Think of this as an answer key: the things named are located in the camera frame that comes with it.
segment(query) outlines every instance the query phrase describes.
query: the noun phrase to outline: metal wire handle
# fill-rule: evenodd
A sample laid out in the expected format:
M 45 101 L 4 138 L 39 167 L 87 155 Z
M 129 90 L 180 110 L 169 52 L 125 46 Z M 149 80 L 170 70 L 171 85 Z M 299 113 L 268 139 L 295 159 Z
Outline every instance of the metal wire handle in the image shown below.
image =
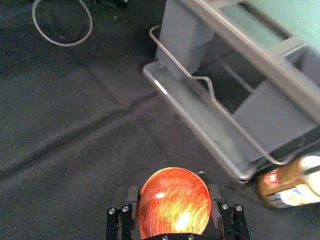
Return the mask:
M 245 129 L 242 128 L 242 126 L 237 123 L 237 121 L 231 116 L 228 110 L 225 109 L 225 107 L 216 99 L 214 87 L 212 84 L 212 81 L 207 76 L 193 76 L 190 72 L 188 72 L 184 66 L 171 54 L 171 52 L 166 49 L 166 47 L 156 38 L 156 36 L 153 34 L 153 31 L 160 28 L 161 25 L 154 26 L 150 29 L 149 35 L 152 38 L 152 40 L 158 45 L 159 48 L 161 48 L 165 54 L 178 66 L 178 68 L 189 78 L 193 80 L 204 80 L 208 86 L 209 95 L 211 98 L 212 103 L 217 107 L 217 109 L 229 120 L 229 122 L 271 163 L 275 165 L 286 165 L 288 164 L 291 159 L 288 158 L 284 161 L 277 161 L 275 160 L 269 153 L 267 153 L 264 148 L 257 143 L 255 139 L 253 139 L 249 133 L 246 132 Z

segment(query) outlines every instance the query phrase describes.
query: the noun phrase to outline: black cloth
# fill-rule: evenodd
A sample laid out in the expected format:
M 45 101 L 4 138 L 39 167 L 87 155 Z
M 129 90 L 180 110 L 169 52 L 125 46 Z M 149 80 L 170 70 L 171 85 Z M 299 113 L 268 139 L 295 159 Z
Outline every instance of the black cloth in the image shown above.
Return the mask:
M 170 166 L 206 171 L 244 206 L 252 240 L 319 239 L 319 205 L 265 208 L 254 182 L 229 178 L 143 76 L 164 4 L 91 6 L 94 30 L 72 48 L 32 24 L 1 29 L 0 239 L 102 240 L 106 209 Z

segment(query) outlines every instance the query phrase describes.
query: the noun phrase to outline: bottle label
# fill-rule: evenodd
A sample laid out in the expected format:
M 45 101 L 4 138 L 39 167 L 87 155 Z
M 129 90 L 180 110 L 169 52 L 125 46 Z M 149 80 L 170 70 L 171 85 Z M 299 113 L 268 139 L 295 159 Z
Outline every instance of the bottle label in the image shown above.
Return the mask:
M 288 208 L 320 202 L 320 196 L 313 193 L 305 184 L 299 184 L 293 188 L 268 195 L 266 199 L 278 208 Z

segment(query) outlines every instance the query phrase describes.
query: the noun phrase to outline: black floor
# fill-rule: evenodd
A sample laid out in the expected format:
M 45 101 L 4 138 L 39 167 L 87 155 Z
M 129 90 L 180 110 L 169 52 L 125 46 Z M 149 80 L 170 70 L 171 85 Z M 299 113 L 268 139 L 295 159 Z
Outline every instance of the black floor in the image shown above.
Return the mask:
M 142 75 L 164 4 L 90 5 L 93 32 L 73 48 L 41 37 L 30 6 L 2 15 L 0 239 L 104 239 L 106 209 L 169 166 L 205 170 L 226 202 L 245 207 L 252 240 L 319 239 L 319 205 L 265 208 L 255 184 L 229 178 Z

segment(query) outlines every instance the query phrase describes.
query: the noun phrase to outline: bottle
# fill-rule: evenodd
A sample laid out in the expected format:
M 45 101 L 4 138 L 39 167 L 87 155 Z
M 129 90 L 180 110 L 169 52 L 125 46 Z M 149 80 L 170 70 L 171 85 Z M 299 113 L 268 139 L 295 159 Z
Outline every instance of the bottle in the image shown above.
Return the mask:
M 320 152 L 259 176 L 257 188 L 274 208 L 320 203 Z

